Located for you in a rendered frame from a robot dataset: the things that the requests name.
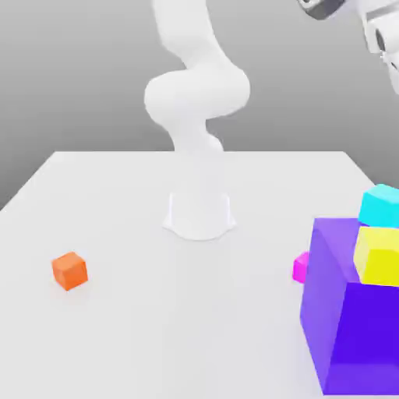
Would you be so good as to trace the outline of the small orange cube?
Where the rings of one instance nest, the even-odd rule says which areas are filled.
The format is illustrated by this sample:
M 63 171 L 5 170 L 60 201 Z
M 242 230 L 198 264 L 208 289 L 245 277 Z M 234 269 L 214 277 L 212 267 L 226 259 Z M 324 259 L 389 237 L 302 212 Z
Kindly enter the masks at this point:
M 68 252 L 53 260 L 51 266 L 55 280 L 66 291 L 88 281 L 86 262 L 75 252 Z

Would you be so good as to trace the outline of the small cyan cube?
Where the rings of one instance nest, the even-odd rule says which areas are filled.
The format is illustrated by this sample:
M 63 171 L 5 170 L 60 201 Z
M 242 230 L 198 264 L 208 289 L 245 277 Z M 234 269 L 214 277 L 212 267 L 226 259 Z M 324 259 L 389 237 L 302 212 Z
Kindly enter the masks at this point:
M 358 220 L 371 227 L 399 228 L 399 189 L 378 184 L 364 192 Z

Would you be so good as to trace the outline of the small magenta cube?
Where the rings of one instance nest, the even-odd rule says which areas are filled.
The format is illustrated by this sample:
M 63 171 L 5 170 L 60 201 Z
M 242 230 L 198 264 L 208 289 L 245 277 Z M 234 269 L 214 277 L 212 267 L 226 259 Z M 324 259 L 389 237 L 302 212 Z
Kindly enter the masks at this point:
M 301 284 L 305 283 L 306 271 L 309 262 L 309 252 L 303 252 L 295 258 L 293 263 L 292 278 Z

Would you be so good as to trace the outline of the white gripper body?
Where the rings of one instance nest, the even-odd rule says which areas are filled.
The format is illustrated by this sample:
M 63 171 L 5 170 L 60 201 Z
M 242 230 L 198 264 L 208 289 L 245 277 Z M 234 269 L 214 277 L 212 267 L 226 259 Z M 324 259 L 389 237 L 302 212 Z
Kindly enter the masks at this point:
M 381 59 L 387 67 L 394 92 L 399 96 L 399 51 L 395 53 L 383 51 Z

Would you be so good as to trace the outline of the small yellow cube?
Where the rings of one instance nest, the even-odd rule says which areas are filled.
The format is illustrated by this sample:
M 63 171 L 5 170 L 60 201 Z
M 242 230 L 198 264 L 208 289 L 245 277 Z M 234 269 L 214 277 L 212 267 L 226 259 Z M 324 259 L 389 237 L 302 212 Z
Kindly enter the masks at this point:
M 399 229 L 361 226 L 354 264 L 362 284 L 399 287 Z

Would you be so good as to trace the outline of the large purple box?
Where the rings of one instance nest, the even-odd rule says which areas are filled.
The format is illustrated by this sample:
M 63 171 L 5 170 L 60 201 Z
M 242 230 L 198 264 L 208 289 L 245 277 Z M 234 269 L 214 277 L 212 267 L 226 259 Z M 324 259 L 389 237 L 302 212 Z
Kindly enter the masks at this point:
M 300 321 L 326 395 L 399 395 L 399 288 L 362 284 L 360 223 L 314 220 Z

